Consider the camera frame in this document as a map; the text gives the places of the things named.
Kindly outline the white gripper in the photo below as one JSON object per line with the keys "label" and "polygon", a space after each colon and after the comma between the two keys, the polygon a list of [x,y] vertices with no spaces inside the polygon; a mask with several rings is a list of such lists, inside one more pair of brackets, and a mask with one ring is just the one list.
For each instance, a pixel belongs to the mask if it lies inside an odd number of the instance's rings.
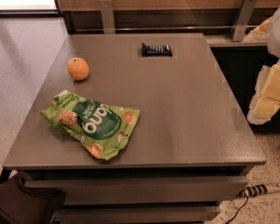
{"label": "white gripper", "polygon": [[[268,28],[272,17],[265,20],[246,36],[247,41],[267,41]],[[247,120],[262,125],[270,121],[280,109],[280,60],[272,67],[263,65],[259,71],[255,94],[249,105]]]}

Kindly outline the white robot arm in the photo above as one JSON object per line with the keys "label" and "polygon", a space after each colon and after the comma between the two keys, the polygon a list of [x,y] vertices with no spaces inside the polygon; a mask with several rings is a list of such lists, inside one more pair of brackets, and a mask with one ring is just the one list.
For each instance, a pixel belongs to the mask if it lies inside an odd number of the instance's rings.
{"label": "white robot arm", "polygon": [[262,125],[270,121],[280,108],[280,7],[252,30],[247,39],[266,42],[268,52],[278,58],[272,67],[263,65],[259,71],[255,94],[246,116],[249,123]]}

